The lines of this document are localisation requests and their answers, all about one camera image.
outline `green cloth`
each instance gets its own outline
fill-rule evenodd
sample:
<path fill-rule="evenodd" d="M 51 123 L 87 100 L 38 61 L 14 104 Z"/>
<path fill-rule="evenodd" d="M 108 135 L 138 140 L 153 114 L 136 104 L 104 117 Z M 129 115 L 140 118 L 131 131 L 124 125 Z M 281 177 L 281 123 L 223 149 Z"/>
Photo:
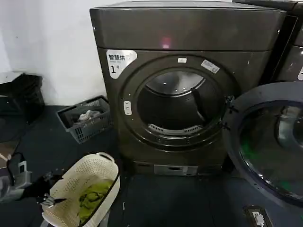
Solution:
<path fill-rule="evenodd" d="M 81 194 L 79 198 L 80 225 L 83 224 L 91 216 L 96 208 L 98 208 L 98 205 L 106 195 L 112 183 L 112 180 L 103 180 L 100 183 L 91 185 Z"/>

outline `dryer door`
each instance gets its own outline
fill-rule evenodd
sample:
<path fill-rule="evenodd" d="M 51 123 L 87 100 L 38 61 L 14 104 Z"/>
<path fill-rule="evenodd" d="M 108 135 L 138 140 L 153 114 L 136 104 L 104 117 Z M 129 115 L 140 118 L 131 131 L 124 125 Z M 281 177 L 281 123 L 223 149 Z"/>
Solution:
<path fill-rule="evenodd" d="M 256 87 L 231 102 L 223 140 L 236 168 L 277 203 L 303 208 L 303 83 Z"/>

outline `number 1 sticker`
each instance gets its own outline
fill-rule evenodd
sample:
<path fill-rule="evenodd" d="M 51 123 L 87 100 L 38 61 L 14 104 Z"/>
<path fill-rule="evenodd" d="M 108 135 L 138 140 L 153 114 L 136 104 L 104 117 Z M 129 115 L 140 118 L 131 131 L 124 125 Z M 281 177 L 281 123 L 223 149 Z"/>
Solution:
<path fill-rule="evenodd" d="M 132 50 L 107 50 L 106 55 L 109 75 L 113 79 L 117 79 L 122 71 L 137 59 L 137 53 Z"/>

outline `gray plastic basket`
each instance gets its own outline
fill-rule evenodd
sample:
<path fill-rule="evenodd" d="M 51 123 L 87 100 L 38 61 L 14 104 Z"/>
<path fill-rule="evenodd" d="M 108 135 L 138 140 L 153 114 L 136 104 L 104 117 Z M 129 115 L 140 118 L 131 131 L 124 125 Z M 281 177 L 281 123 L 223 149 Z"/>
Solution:
<path fill-rule="evenodd" d="M 79 116 L 88 110 L 99 111 L 101 115 L 75 123 Z M 70 132 L 78 143 L 83 143 L 112 126 L 109 104 L 103 96 L 64 108 L 57 112 L 57 116 L 65 130 Z"/>

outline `dark gray dryer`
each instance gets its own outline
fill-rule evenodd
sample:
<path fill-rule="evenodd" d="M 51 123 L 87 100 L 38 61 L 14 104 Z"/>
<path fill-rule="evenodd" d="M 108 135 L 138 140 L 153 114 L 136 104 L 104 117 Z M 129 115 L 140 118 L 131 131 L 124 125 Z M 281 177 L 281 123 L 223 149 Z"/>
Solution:
<path fill-rule="evenodd" d="M 90 15 L 126 163 L 168 175 L 219 170 L 226 157 L 222 116 L 234 97 L 258 84 L 285 12 L 135 1 Z"/>
<path fill-rule="evenodd" d="M 234 2 L 282 9 L 287 12 L 261 83 L 303 80 L 303 2 L 279 0 L 234 0 Z"/>

